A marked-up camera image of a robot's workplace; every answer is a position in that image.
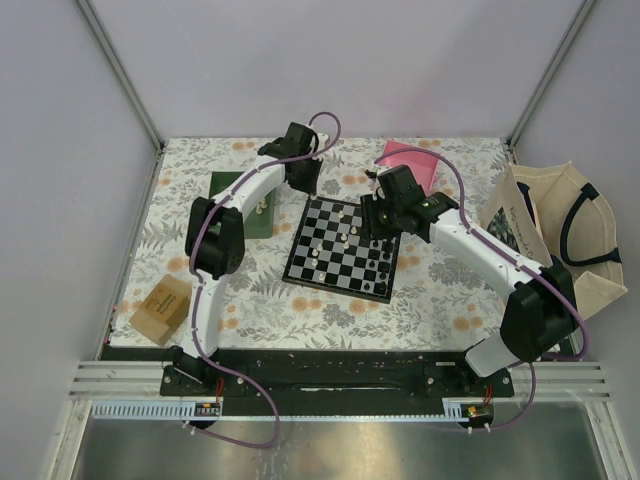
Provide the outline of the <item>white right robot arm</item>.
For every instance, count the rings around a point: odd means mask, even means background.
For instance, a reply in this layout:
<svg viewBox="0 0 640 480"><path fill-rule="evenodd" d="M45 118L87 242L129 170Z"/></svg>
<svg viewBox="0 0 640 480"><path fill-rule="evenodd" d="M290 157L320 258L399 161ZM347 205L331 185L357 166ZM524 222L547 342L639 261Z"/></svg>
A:
<svg viewBox="0 0 640 480"><path fill-rule="evenodd" d="M470 347L455 371L464 394L486 389L491 375L530 363L579 328L575 292L560 264L546 267L499 242L465 217L463 206L443 193L428 195L406 166L377 178L374 193L360 198L362 234L370 240L414 235L456 257L505 304L497 333Z"/></svg>

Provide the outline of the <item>green plastic tray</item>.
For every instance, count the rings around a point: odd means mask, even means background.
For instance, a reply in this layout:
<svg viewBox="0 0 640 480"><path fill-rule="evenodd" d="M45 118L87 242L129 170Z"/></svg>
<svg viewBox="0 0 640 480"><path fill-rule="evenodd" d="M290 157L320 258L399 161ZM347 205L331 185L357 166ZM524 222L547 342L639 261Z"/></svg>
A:
<svg viewBox="0 0 640 480"><path fill-rule="evenodd" d="M240 176L241 171L214 171L211 173L209 197L212 198L228 188ZM268 239L273 235L276 190L266 195L250 215L245 218L244 235L246 239Z"/></svg>

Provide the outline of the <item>black white chess board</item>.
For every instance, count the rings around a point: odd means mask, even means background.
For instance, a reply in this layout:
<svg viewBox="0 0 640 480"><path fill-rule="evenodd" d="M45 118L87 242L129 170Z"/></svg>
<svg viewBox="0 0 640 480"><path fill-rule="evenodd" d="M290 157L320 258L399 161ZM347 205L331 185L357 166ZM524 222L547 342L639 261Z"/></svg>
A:
<svg viewBox="0 0 640 480"><path fill-rule="evenodd" d="M359 204L309 198L282 280L388 304L401 237L368 241L361 235L362 226Z"/></svg>

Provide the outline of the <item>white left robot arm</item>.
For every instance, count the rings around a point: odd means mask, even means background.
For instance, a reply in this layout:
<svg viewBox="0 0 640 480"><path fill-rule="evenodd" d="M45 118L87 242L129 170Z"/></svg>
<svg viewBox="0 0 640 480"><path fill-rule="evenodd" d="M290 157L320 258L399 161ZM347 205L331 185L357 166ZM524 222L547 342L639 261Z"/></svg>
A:
<svg viewBox="0 0 640 480"><path fill-rule="evenodd" d="M310 124L291 123L281 137L262 145L245 171L210 198L196 198L190 209L185 254L192 285L184 306L184 334L172 366L196 395L216 386L217 372L207 363L219 346L216 318L224 291L245 255L245 223L268 194L283 184L311 194L322 166L320 155L337 140Z"/></svg>

